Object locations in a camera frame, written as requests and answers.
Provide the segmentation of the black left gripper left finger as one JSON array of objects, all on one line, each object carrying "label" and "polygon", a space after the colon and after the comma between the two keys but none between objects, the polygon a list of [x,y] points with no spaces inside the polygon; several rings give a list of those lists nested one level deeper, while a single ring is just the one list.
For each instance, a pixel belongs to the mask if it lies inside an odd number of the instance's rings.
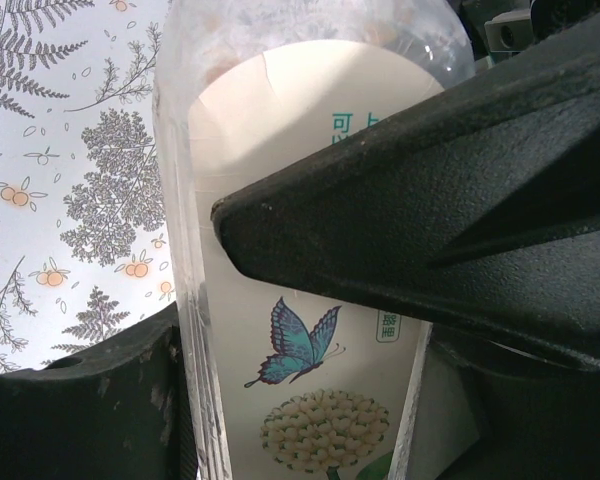
[{"label": "black left gripper left finger", "polygon": [[0,375],[0,479],[193,479],[178,328],[147,321]]}]

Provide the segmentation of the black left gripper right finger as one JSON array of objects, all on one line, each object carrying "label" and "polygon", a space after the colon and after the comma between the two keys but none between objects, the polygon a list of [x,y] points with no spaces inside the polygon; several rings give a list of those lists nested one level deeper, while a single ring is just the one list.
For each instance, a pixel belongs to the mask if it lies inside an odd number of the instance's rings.
[{"label": "black left gripper right finger", "polygon": [[416,350],[397,479],[600,479],[600,371],[508,376]]}]

